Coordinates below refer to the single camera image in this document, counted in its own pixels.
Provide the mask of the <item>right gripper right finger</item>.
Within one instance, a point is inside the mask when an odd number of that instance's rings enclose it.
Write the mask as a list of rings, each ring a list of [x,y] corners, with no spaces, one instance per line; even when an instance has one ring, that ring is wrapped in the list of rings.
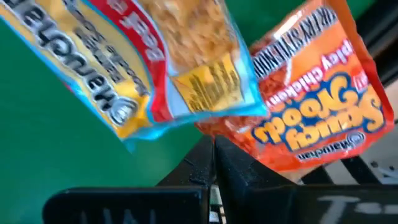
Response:
[[[299,185],[223,136],[214,151],[227,224],[398,224],[398,185]]]

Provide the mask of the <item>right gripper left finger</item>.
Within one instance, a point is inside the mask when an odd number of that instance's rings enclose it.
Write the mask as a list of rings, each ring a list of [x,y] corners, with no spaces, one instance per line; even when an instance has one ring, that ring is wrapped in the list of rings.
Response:
[[[203,136],[154,187],[75,187],[51,196],[44,224],[209,224],[213,140]]]

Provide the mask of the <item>Saucy Noods red noodle pack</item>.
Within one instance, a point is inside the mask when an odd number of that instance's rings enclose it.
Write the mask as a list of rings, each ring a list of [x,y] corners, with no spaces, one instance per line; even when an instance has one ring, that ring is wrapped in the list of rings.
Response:
[[[249,49],[262,116],[198,122],[297,182],[361,154],[388,133],[394,112],[346,0],[306,0]]]

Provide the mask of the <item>Maruchan beef ramen pack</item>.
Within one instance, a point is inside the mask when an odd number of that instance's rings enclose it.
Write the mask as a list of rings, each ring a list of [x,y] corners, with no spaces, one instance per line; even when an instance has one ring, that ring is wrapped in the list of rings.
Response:
[[[224,0],[0,0],[0,17],[124,142],[267,111]]]

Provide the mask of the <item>green table mat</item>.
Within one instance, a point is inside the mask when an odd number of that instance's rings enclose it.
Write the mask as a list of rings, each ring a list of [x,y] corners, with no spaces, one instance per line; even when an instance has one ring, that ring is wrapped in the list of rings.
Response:
[[[42,224],[73,187],[147,187],[201,138],[191,124],[125,146],[0,15],[0,224]]]

